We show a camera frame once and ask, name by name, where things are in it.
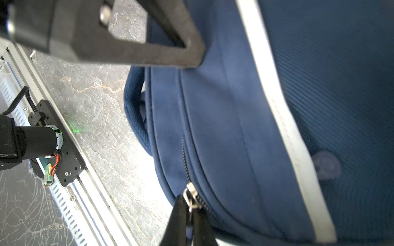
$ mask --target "black cable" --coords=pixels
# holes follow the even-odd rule
[[[33,112],[34,112],[35,114],[38,114],[38,109],[37,109],[37,107],[35,106],[35,104],[33,103],[32,98],[30,97],[30,92],[29,92],[29,90],[26,91],[26,98],[27,98],[27,101],[28,101],[28,103],[30,104],[30,107],[32,108]]]
[[[18,93],[18,95],[15,97],[15,99],[12,101],[11,105],[8,107],[7,110],[5,110],[4,112],[2,112],[2,115],[8,115],[10,114],[12,111],[14,111],[14,109],[17,107],[18,103],[22,100],[23,96],[26,95],[27,101],[30,104],[30,107],[32,108],[33,112],[36,114],[38,113],[38,109],[37,107],[34,105],[32,98],[30,97],[30,93],[29,93],[29,87],[28,86],[24,86],[22,88],[22,90]]]

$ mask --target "navy blue backpack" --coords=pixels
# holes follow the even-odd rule
[[[202,64],[132,67],[125,87],[127,118],[171,204],[202,211],[236,244],[392,245],[394,3],[185,4]],[[147,26],[147,42],[172,45]],[[190,221],[184,212],[170,223]],[[179,245],[191,239],[171,232]],[[215,244],[197,234],[194,245]]]

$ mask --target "wire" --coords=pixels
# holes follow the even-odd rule
[[[19,104],[19,102],[22,100],[23,96],[26,95],[27,101],[29,102],[30,107],[32,108],[33,112],[35,114],[38,113],[38,109],[37,107],[34,105],[32,98],[30,97],[30,93],[29,93],[29,87],[28,86],[24,86],[22,88],[22,90],[18,93],[18,95],[15,97],[15,99],[12,101],[11,105],[8,107],[7,110],[5,110],[4,112],[2,112],[2,115],[8,115],[10,114],[12,111],[14,111],[14,109],[17,107],[17,105]]]
[[[53,176],[53,182],[51,185],[44,186],[45,188],[51,187],[53,185],[53,183],[55,182],[55,172],[56,172],[56,168],[57,168],[59,161],[60,161],[60,154],[54,154],[54,155],[56,156],[56,162],[50,170],[50,175]]]
[[[54,154],[54,155],[56,156],[56,163],[55,163],[55,165],[52,166],[52,168],[50,170],[50,173],[51,173],[52,176],[55,175],[56,167],[57,167],[57,165],[59,163],[59,160],[60,160],[60,156],[59,155],[57,155],[57,154]]]

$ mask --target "cylindrical motor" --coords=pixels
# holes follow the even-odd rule
[[[57,148],[56,132],[50,127],[17,126],[22,160],[52,155]]]

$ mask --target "metal zipper slider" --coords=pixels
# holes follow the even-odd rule
[[[189,182],[186,185],[186,189],[183,191],[183,198],[185,199],[188,207],[189,207],[189,222],[192,220],[193,209],[201,209],[202,205],[199,203],[198,192],[194,187],[192,182]]]

